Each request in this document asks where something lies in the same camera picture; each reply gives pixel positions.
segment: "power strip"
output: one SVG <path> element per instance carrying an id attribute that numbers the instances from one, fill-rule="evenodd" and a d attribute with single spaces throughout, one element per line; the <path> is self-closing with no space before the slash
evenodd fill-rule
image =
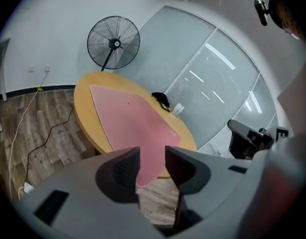
<path id="1" fill-rule="evenodd" d="M 28 194 L 30 191 L 34 190 L 34 187 L 31 186 L 29 183 L 24 183 L 23 191 Z"/>

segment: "white cable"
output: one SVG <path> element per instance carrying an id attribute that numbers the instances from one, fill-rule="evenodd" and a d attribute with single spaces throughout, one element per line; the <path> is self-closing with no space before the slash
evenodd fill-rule
<path id="1" fill-rule="evenodd" d="M 41 84 L 40 84 L 40 87 L 41 87 L 42 84 L 44 83 L 44 80 L 45 80 L 45 78 L 47 77 L 47 75 L 48 75 L 48 72 L 46 72 L 46 74 L 45 74 L 45 76 L 44 76 L 44 78 L 43 78 L 43 80 L 42 80 L 42 82 L 41 82 Z M 19 130 L 20 124 L 21 124 L 21 122 L 22 122 L 22 120 L 23 120 L 23 117 L 24 117 L 25 113 L 27 112 L 27 110 L 29 109 L 31 103 L 32 103 L 33 100 L 35 99 L 35 96 L 38 94 L 38 92 L 39 92 L 39 91 L 37 91 L 37 92 L 35 93 L 33 99 L 30 101 L 30 103 L 29 103 L 27 109 L 24 111 L 24 113 L 23 113 L 23 115 L 22 115 L 22 117 L 21 117 L 20 123 L 19 123 L 19 125 L 18 125 L 18 127 L 17 127 L 17 130 L 16 130 L 16 132 L 15 132 L 15 135 L 14 135 L 14 138 L 13 138 L 13 141 L 12 141 L 12 144 L 11 144 L 11 153 L 10 153 L 10 158 L 9 158 L 9 191 L 10 191 L 10 199 L 12 199 L 12 192 L 11 192 L 11 158 L 12 158 L 13 144 L 14 144 L 15 138 L 17 137 L 18 130 Z"/>
<path id="2" fill-rule="evenodd" d="M 21 189 L 23 189 L 23 187 L 20 187 L 20 188 L 18 189 L 18 198 L 19 198 L 19 201 L 21 200 L 21 199 L 20 199 L 20 190 L 21 190 Z"/>

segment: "round table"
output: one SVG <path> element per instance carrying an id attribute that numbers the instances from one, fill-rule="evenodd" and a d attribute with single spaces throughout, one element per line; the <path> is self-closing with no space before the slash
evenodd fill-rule
<path id="1" fill-rule="evenodd" d="M 90 92 L 90 85 L 93 84 L 142 96 L 181 137 L 179 147 L 193 151 L 197 150 L 194 138 L 184 122 L 172 113 L 162 109 L 156 99 L 145 88 L 114 73 L 94 72 L 84 75 L 78 81 L 74 90 L 74 109 L 83 133 L 101 154 L 112 152 L 113 149 L 104 133 L 93 103 Z M 170 175 L 165 169 L 159 178 L 169 177 Z"/>

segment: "pink desk mat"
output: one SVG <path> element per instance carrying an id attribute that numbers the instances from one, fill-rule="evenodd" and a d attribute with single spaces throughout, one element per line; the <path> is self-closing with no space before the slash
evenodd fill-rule
<path id="1" fill-rule="evenodd" d="M 143 97 L 98 85 L 90 90 L 112 149 L 140 147 L 136 186 L 148 186 L 165 169 L 165 146 L 178 146 L 181 138 Z"/>

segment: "wooden floor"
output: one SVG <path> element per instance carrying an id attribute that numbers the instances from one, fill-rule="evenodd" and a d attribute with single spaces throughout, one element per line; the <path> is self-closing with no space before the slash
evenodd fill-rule
<path id="1" fill-rule="evenodd" d="M 43 144 L 50 127 L 66 121 L 73 107 L 74 90 L 39 92 L 27 111 L 18 131 L 11 160 L 12 199 L 18 199 L 18 189 L 23 185 L 27 155 Z M 10 197 L 8 163 L 11 144 L 17 125 L 34 94 L 27 94 L 0 101 L 0 183 Z M 74 111 L 64 125 L 52 129 L 44 147 L 33 152 L 29 160 L 27 182 L 38 186 L 52 174 L 65 166 L 95 155 L 76 121 Z M 177 205 L 178 190 L 171 179 L 157 179 L 146 188 L 137 190 L 140 208 L 153 224 L 173 224 Z"/>

